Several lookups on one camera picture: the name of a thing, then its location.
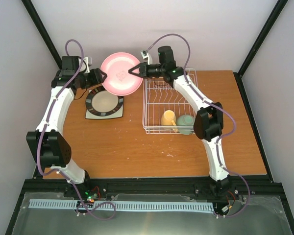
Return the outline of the pink plate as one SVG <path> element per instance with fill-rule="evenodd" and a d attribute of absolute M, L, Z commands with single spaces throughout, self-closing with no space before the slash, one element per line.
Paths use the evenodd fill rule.
<path fill-rule="evenodd" d="M 143 79 L 131 75 L 128 70 L 139 63 L 139 59 L 126 52 L 117 52 L 109 55 L 100 67 L 107 74 L 102 83 L 103 87 L 108 92 L 118 96 L 134 93 L 141 86 Z"/>

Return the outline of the yellow mug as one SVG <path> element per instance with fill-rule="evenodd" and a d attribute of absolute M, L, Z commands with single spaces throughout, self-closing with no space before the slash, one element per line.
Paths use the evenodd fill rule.
<path fill-rule="evenodd" d="M 175 126 L 172 130 L 177 133 L 178 129 L 176 128 L 176 115 L 172 110 L 166 110 L 160 120 L 161 126 Z"/>

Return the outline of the green ceramic bowl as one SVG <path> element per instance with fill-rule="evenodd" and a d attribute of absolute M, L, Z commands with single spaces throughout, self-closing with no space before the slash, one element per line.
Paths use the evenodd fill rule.
<path fill-rule="evenodd" d="M 192 115 L 182 115 L 176 120 L 178 132 L 183 135 L 192 135 L 194 133 L 195 118 Z"/>

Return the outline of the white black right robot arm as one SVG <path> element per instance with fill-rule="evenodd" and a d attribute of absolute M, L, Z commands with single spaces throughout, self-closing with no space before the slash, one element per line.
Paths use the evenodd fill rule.
<path fill-rule="evenodd" d="M 144 62 L 128 72 L 140 78 L 162 77 L 187 100 L 196 113 L 194 133 L 202 140 L 208 158 L 209 190 L 214 197 L 221 196 L 230 188 L 230 172 L 226 167 L 222 149 L 222 105 L 207 98 L 187 75 L 186 69 L 177 66 L 170 46 L 158 48 L 158 64 L 152 64 L 148 50 L 143 50 L 141 55 Z"/>

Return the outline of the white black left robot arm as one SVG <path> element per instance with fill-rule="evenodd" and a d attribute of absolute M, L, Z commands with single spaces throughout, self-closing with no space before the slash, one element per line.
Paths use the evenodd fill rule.
<path fill-rule="evenodd" d="M 92 184 L 88 173 L 72 159 L 72 150 L 63 137 L 63 127 L 68 109 L 77 89 L 88 89 L 104 81 L 107 75 L 100 69 L 91 69 L 92 58 L 63 56 L 60 69 L 51 82 L 51 95 L 45 114 L 36 127 L 26 135 L 30 152 L 39 173 L 47 176 L 45 169 L 62 174 L 68 183 L 76 184 L 81 197 L 91 194 Z"/>

